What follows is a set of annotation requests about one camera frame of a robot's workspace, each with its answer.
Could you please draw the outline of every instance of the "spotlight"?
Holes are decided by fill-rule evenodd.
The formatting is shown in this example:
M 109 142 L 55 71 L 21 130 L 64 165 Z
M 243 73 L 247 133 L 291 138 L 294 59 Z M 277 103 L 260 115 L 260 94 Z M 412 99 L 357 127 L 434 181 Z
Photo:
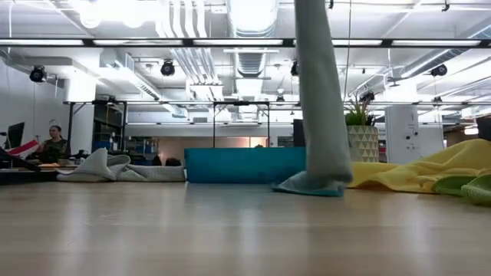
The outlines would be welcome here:
M 298 76 L 298 62 L 293 61 L 292 69 L 290 70 L 290 74 L 292 74 L 293 77 Z
M 360 96 L 360 102 L 371 102 L 372 100 L 375 100 L 373 91 L 368 91 L 366 94 Z
M 434 68 L 430 71 L 430 75 L 436 76 L 445 76 L 448 72 L 447 66 L 445 64 L 441 64 L 440 66 Z
M 37 84 L 42 84 L 48 79 L 48 74 L 44 70 L 44 66 L 36 65 L 34 69 L 29 74 L 29 79 Z
M 160 68 L 160 73 L 162 75 L 169 77 L 176 73 L 176 68 L 174 68 L 172 60 L 166 60 L 163 62 L 162 68 Z

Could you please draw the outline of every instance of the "teal fabric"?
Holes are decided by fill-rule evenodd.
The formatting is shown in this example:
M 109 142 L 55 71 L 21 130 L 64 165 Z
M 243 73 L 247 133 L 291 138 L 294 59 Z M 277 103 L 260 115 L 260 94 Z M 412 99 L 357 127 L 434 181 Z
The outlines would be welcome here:
M 273 184 L 305 170 L 305 148 L 185 149 L 190 183 Z

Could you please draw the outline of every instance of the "ventilation duct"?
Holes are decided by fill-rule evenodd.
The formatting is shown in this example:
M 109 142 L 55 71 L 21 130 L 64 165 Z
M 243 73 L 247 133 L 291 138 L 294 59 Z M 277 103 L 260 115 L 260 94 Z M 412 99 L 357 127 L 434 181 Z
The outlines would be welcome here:
M 229 24 L 235 38 L 270 38 L 275 33 L 278 0 L 227 0 Z M 258 77 L 265 66 L 265 54 L 236 54 L 236 66 L 243 77 Z
M 468 37 L 469 39 L 490 39 L 491 38 L 491 25 L 487 25 L 484 29 L 478 31 L 477 33 Z M 428 54 L 425 54 L 422 58 L 413 62 L 412 64 L 402 67 L 400 69 L 394 70 L 392 78 L 393 81 L 399 81 L 411 77 L 416 77 L 422 73 L 428 72 L 435 67 L 460 56 L 461 54 L 467 52 L 469 48 L 461 49 L 450 49 L 450 50 L 434 50 Z M 375 75 L 363 86 L 365 87 L 375 87 L 378 84 L 384 82 L 385 74 L 387 70 L 382 70 L 381 74 Z
M 108 67 L 116 70 L 118 74 L 124 74 L 124 78 L 127 79 L 132 85 L 135 86 L 140 92 L 148 94 L 155 101 L 171 101 L 172 99 L 161 97 L 159 91 L 152 85 L 145 77 L 139 75 L 134 71 L 134 60 L 126 54 L 124 58 L 120 58 L 114 49 L 104 49 L 100 55 L 101 67 Z M 186 109 L 176 107 L 169 104 L 164 104 L 173 117 L 187 118 L 188 112 Z

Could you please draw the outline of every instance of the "wooden table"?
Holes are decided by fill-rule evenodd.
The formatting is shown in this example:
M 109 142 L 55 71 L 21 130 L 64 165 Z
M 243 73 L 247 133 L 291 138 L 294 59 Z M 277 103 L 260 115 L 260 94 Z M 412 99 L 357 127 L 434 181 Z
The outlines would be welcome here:
M 438 195 L 266 186 L 0 187 L 0 274 L 489 275 L 491 209 Z

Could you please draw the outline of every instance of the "geometric planter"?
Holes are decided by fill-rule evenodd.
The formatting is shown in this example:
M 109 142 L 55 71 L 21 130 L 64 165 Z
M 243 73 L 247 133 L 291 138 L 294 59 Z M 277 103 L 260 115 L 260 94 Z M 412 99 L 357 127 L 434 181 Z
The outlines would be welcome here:
M 351 146 L 358 149 L 363 162 L 379 162 L 378 129 L 375 126 L 347 126 Z

